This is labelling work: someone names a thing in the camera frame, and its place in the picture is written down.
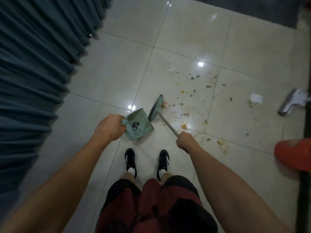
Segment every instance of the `broom handle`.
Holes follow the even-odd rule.
[[[166,125],[169,127],[169,129],[171,129],[172,132],[175,134],[175,136],[178,138],[179,133],[176,132],[176,130],[169,124],[169,122],[162,116],[162,114],[159,113],[159,111],[157,111],[157,114],[163,119],[163,121],[166,123]]]

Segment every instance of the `person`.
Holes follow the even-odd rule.
[[[62,232],[75,212],[103,150],[126,131],[122,115],[108,115],[87,144],[3,225],[1,233]],[[192,160],[204,195],[225,232],[289,232],[258,194],[235,172],[182,132],[177,146]],[[217,232],[197,189],[168,172],[169,154],[159,155],[157,179],[135,186],[135,153],[125,153],[126,173],[107,193],[96,232]]]

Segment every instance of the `forearm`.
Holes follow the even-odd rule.
[[[75,212],[108,137],[90,141],[42,185],[3,226],[5,232],[61,232]]]
[[[189,149],[203,192],[227,233],[288,232],[259,195],[200,146]]]

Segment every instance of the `person's left hand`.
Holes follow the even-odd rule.
[[[95,134],[108,135],[111,141],[119,139],[126,131],[126,125],[122,125],[123,115],[109,114],[99,122],[95,129]]]

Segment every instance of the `dark mat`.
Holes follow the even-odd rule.
[[[305,0],[196,0],[272,23],[296,28],[299,7]]]

